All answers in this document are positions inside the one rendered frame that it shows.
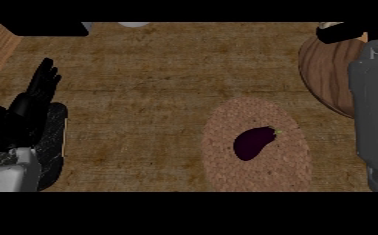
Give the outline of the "dark purple eggplant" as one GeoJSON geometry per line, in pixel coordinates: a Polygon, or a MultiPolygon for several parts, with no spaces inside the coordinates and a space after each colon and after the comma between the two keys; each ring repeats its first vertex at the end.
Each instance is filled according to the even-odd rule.
{"type": "Polygon", "coordinates": [[[242,161],[253,160],[281,133],[282,131],[271,126],[253,128],[242,132],[234,141],[234,152],[238,158],[242,161]]]}

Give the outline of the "black appliance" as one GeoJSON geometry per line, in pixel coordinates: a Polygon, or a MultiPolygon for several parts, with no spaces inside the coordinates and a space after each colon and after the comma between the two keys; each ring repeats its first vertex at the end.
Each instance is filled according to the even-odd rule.
{"type": "Polygon", "coordinates": [[[18,36],[87,36],[82,22],[3,22],[2,25],[18,36]]]}

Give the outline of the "black speckled marble board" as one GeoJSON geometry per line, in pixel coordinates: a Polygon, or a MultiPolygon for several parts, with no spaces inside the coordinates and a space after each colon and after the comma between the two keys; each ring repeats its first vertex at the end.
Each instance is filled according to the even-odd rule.
{"type": "MultiPolygon", "coordinates": [[[[37,159],[42,165],[42,175],[37,191],[48,189],[59,179],[64,167],[64,144],[68,109],[62,103],[49,105],[48,120],[42,139],[31,147],[36,150],[37,159]]],[[[0,166],[14,165],[18,162],[17,149],[0,152],[0,166]]]]}

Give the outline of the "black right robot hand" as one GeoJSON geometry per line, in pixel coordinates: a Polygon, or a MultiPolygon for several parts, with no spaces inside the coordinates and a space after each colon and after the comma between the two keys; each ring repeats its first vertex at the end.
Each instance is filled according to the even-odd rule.
{"type": "Polygon", "coordinates": [[[337,43],[364,35],[365,28],[356,22],[344,22],[327,29],[316,28],[316,36],[325,44],[337,43]]]}

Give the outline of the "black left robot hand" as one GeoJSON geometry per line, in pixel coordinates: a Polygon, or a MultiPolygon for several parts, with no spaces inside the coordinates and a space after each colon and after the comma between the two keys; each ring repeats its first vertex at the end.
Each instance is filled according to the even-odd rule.
{"type": "Polygon", "coordinates": [[[18,94],[9,108],[0,106],[0,152],[31,147],[40,141],[61,78],[53,60],[45,58],[27,90],[18,94]]]}

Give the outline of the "round woven brown placemat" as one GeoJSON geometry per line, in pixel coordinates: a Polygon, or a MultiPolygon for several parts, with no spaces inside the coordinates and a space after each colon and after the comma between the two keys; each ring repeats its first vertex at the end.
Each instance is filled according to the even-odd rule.
{"type": "Polygon", "coordinates": [[[300,126],[271,101],[240,97],[216,109],[204,126],[203,163],[216,191],[307,191],[312,182],[310,148],[300,126]],[[250,129],[271,127],[276,136],[262,153],[242,161],[234,141],[250,129]]]}

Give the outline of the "pale grey round object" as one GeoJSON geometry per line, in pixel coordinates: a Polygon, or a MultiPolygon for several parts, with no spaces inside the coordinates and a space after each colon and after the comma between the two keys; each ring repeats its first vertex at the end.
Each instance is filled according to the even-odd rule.
{"type": "Polygon", "coordinates": [[[139,28],[149,24],[149,22],[118,22],[118,24],[127,28],[139,28]]]}

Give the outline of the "round dark wooden board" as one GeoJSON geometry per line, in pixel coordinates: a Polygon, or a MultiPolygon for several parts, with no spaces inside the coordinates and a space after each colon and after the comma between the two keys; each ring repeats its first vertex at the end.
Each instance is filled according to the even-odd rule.
{"type": "Polygon", "coordinates": [[[334,112],[349,118],[355,116],[355,106],[347,69],[366,42],[368,34],[333,44],[325,44],[313,36],[299,51],[300,76],[312,95],[334,112]]]}

